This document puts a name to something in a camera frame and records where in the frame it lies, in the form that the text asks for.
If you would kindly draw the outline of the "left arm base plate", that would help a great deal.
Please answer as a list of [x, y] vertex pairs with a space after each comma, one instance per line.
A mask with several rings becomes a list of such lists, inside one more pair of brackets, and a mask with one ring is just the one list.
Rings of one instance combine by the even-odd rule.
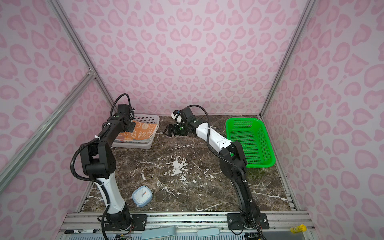
[[148, 215], [146, 214], [133, 214], [131, 215], [132, 221], [132, 230], [128, 227], [124, 227], [122, 224], [105, 223], [105, 230], [108, 232], [112, 231], [144, 231], [146, 229], [146, 224], [148, 220]]

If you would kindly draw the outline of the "white perforated plastic basket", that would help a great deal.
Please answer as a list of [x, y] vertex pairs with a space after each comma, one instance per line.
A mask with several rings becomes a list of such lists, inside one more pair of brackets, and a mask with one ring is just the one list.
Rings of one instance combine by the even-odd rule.
[[133, 120], [136, 126], [132, 133], [123, 132], [113, 142], [115, 148], [150, 149], [159, 129], [160, 117], [137, 114]]

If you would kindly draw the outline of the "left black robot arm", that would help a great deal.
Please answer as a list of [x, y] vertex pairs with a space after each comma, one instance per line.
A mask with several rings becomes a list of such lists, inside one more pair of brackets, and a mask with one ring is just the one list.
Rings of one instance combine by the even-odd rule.
[[120, 133], [132, 131], [134, 128], [135, 123], [129, 116], [111, 116], [92, 141], [81, 145], [80, 151], [83, 173], [96, 183], [107, 208], [103, 221], [123, 229], [131, 225], [132, 218], [117, 186], [117, 163], [111, 147]]

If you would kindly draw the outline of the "green plastic basket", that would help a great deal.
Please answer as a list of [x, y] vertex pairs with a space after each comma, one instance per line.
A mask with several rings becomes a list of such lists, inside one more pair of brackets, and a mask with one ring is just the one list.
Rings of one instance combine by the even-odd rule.
[[255, 118], [230, 118], [226, 121], [227, 138], [242, 144], [247, 168], [270, 168], [276, 157], [265, 124]]

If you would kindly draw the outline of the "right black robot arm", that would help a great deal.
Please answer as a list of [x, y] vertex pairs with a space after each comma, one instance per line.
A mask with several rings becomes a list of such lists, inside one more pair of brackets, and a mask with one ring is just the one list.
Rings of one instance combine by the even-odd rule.
[[191, 124], [170, 124], [164, 130], [164, 134], [169, 137], [193, 134], [206, 141], [208, 149], [219, 158], [222, 173], [230, 179], [234, 186], [243, 225], [246, 228], [254, 227], [261, 211], [252, 196], [247, 182], [247, 161], [241, 143], [226, 139], [213, 130], [209, 123], [198, 123], [197, 120]]

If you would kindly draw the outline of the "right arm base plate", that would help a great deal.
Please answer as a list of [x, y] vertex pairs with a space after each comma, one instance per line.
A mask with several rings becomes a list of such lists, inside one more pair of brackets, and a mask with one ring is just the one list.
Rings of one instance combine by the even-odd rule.
[[249, 217], [248, 219], [245, 217], [244, 214], [241, 213], [228, 213], [227, 216], [227, 224], [229, 230], [256, 230], [254, 220], [256, 222], [256, 226], [260, 230], [269, 230], [270, 225], [267, 218], [267, 215], [265, 213], [260, 213], [258, 216], [252, 218]]

